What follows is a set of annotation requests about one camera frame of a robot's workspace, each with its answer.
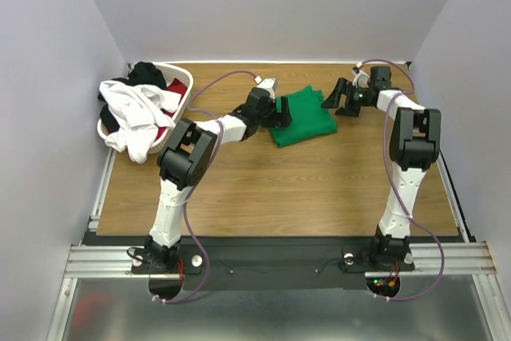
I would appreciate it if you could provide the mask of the green t shirt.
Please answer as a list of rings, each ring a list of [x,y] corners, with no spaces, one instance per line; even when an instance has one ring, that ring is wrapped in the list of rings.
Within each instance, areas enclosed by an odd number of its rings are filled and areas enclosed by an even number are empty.
[[[271,136],[279,148],[337,132],[335,119],[321,107],[324,102],[321,90],[307,85],[284,97],[288,101],[292,122],[287,128],[270,129]],[[284,97],[277,100],[278,109]]]

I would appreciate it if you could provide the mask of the white t shirt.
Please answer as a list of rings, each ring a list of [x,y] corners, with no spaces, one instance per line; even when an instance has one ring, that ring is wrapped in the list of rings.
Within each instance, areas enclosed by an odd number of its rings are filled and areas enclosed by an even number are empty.
[[[129,86],[114,80],[103,81],[99,92],[119,124],[116,132],[109,131],[105,144],[119,153],[127,151],[133,162],[146,162],[159,128],[176,125],[167,113],[177,110],[180,95],[155,85]]]

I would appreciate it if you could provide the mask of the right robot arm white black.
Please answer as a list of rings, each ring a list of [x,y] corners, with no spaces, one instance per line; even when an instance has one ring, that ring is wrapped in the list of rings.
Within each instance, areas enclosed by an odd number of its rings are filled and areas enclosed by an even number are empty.
[[[376,233],[367,250],[370,265],[377,269],[412,264],[410,226],[418,191],[440,154],[442,114],[413,101],[408,93],[392,86],[391,64],[377,65],[367,73],[362,62],[352,69],[354,79],[338,79],[322,103],[335,114],[357,117],[363,107],[375,107],[392,121],[384,129],[384,163],[390,194]]]

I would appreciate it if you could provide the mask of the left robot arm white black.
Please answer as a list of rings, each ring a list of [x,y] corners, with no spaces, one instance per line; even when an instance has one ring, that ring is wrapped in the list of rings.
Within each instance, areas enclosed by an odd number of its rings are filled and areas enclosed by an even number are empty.
[[[157,158],[160,198],[145,238],[145,260],[159,272],[177,265],[184,208],[223,144],[245,141],[259,128],[286,128],[292,123],[287,97],[257,86],[231,113],[210,121],[179,120]]]

